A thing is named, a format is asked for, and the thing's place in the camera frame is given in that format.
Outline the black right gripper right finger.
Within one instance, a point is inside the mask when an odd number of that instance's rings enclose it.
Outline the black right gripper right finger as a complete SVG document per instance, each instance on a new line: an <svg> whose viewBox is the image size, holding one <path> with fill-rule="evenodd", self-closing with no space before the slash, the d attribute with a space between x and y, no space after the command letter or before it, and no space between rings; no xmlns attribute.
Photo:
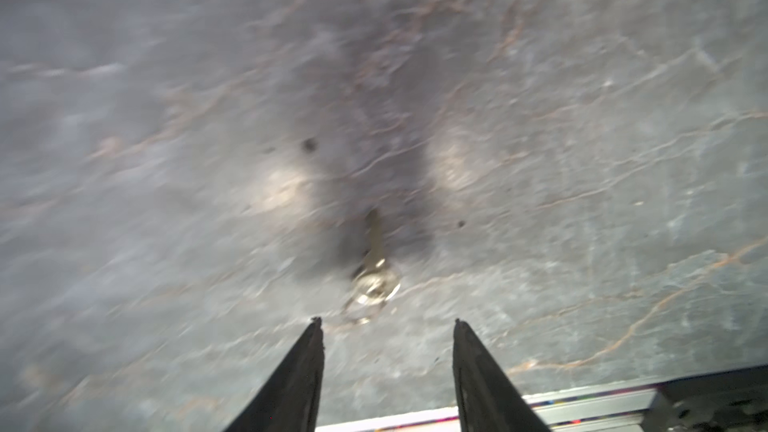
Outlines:
<svg viewBox="0 0 768 432"><path fill-rule="evenodd" d="M548 432L471 326L453 329L453 377L462 432Z"/></svg>

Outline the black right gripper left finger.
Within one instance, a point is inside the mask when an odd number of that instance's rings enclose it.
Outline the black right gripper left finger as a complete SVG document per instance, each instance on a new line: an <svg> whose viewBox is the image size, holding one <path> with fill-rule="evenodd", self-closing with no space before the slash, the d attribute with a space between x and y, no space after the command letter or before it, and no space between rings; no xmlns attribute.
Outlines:
<svg viewBox="0 0 768 432"><path fill-rule="evenodd" d="M316 430L325 363L322 319L314 317L226 432Z"/></svg>

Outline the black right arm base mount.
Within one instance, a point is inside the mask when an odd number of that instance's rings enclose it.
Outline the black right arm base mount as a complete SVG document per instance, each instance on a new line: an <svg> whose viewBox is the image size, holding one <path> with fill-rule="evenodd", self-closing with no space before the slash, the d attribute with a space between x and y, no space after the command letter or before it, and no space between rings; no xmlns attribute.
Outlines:
<svg viewBox="0 0 768 432"><path fill-rule="evenodd" d="M645 413L644 431L765 431L767 367L666 382Z"/></svg>

